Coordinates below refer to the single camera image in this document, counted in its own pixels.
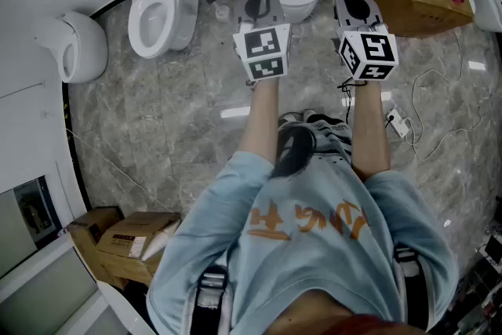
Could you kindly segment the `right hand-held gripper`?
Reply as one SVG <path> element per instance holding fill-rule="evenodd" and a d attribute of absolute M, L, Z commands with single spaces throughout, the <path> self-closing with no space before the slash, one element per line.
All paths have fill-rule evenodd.
<path fill-rule="evenodd" d="M 333 0 L 340 26 L 337 53 L 356 81 L 385 81 L 399 65 L 395 36 L 374 0 Z"/>

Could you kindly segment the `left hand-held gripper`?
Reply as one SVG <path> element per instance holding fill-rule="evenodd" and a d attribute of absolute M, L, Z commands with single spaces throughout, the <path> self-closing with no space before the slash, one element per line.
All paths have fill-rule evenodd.
<path fill-rule="evenodd" d="M 235 52 L 251 82 L 288 74 L 291 24 L 279 0 L 240 0 Z"/>

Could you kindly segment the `person's left forearm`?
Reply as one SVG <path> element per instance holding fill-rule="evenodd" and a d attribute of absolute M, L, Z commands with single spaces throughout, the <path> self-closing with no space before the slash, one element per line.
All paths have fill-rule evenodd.
<path fill-rule="evenodd" d="M 273 166 L 278 144 L 278 87 L 279 78 L 259 81 L 254 86 L 246 127 L 238 146 L 239 151 L 259 155 Z"/>

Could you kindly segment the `person's right forearm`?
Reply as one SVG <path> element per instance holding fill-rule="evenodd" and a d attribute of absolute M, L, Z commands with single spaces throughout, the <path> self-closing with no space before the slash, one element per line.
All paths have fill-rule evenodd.
<path fill-rule="evenodd" d="M 379 82 L 355 87 L 351 165 L 362 182 L 391 169 Z"/>

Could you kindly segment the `rounded white toilet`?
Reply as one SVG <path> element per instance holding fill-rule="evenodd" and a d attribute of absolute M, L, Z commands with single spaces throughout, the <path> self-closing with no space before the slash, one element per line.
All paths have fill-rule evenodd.
<path fill-rule="evenodd" d="M 107 67 L 107 38 L 103 28 L 81 13 L 69 11 L 37 22 L 33 33 L 39 46 L 56 61 L 61 81 L 81 84 L 99 78 Z"/>

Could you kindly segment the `white power strip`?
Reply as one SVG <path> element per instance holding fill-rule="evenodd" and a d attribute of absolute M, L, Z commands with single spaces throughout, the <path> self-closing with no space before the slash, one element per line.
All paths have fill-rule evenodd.
<path fill-rule="evenodd" d="M 405 138 L 409 132 L 406 120 L 393 108 L 387 113 L 387 122 L 400 138 Z"/>

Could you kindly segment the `white foam insert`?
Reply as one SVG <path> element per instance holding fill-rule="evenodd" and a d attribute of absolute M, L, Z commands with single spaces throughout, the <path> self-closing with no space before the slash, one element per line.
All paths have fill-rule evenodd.
<path fill-rule="evenodd" d="M 153 257 L 156 253 L 163 250 L 166 247 L 167 242 L 173 237 L 177 228 L 180 226 L 180 219 L 173 220 L 169 222 L 160 231 L 157 231 L 153 236 L 152 240 L 148 243 L 146 249 L 143 251 L 141 256 L 142 261 L 147 261 Z"/>

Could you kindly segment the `light brown cardboard box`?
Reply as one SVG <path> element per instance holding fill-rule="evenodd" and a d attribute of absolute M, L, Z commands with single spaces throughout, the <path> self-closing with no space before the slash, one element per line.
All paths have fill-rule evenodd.
<path fill-rule="evenodd" d="M 157 231 L 177 219 L 180 219 L 179 213 L 131 214 L 101 237 L 97 244 L 100 262 L 115 277 L 149 286 L 165 248 L 147 261 L 141 260 L 143 251 Z"/>

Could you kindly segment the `light blue printed t-shirt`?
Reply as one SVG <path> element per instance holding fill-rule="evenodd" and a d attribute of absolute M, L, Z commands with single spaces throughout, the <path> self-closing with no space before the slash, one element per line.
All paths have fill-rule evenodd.
<path fill-rule="evenodd" d="M 147 294 L 161 335 L 187 331 L 187 298 L 202 273 L 226 265 L 230 332 L 262 334 L 308 290 L 327 292 L 360 314 L 401 321 L 405 309 L 395 247 L 425 266 L 431 320 L 456 291 L 458 269 L 442 229 L 404 175 L 384 171 L 362 182 L 351 168 L 346 124 L 303 124 L 316 148 L 307 165 L 274 177 L 273 165 L 238 151 L 169 240 Z"/>

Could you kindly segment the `dark brown cardboard box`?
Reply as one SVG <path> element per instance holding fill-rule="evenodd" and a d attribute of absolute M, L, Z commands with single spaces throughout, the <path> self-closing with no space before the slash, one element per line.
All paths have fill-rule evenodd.
<path fill-rule="evenodd" d="M 97 244 L 105 231 L 121 220 L 115 207 L 99 207 L 67 226 L 74 244 L 96 279 L 124 290 L 128 280 L 113 276 L 100 262 Z"/>

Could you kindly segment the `dark cluttered shelf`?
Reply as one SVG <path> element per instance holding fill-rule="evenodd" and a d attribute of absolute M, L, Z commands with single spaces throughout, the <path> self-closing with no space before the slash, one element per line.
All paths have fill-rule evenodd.
<path fill-rule="evenodd" d="M 502 335 L 502 197 L 454 304 L 453 335 Z"/>

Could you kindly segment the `person's neck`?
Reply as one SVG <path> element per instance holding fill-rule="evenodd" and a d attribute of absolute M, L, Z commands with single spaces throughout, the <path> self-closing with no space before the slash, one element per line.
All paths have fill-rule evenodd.
<path fill-rule="evenodd" d="M 398 325 L 371 315 L 356 315 L 320 289 L 302 293 L 264 335 L 391 335 Z"/>

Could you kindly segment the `white framed glass cabinet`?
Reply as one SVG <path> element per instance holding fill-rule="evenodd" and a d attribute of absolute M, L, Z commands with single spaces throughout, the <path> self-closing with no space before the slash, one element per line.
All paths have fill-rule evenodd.
<path fill-rule="evenodd" d="M 63 229 L 44 177 L 0 194 L 0 335 L 53 335 L 91 297 L 97 286 L 74 247 L 54 257 L 6 297 L 6 279 Z"/>

